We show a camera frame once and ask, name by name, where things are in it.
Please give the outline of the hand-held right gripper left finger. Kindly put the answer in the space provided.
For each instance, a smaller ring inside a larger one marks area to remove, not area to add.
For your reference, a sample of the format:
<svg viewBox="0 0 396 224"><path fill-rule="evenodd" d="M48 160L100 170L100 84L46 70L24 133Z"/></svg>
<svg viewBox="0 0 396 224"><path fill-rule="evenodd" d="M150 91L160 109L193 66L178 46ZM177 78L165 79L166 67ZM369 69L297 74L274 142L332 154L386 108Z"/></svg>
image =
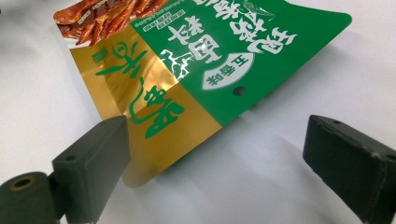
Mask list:
<svg viewBox="0 0 396 224"><path fill-rule="evenodd" d="M53 161L54 176L69 190L66 219L71 224L95 222L130 162L127 118L98 123Z"/></svg>

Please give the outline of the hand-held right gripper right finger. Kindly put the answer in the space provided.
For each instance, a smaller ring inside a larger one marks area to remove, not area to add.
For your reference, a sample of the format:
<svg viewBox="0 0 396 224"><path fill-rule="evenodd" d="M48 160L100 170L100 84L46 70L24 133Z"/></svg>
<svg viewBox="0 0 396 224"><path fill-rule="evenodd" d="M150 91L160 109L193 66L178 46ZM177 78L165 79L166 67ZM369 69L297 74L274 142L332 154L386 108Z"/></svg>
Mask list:
<svg viewBox="0 0 396 224"><path fill-rule="evenodd" d="M336 119L309 117L304 161L363 224L396 216L396 150Z"/></svg>

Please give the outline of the green and gold snack packet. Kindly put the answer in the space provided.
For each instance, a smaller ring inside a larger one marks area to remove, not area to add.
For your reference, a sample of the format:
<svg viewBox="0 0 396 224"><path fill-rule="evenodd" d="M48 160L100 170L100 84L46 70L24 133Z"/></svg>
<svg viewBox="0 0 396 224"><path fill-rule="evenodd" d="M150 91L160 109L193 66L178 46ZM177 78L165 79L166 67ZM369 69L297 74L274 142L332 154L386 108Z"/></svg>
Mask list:
<svg viewBox="0 0 396 224"><path fill-rule="evenodd" d="M287 0L78 0L53 19L103 118L128 120L136 188L268 95L348 27Z"/></svg>

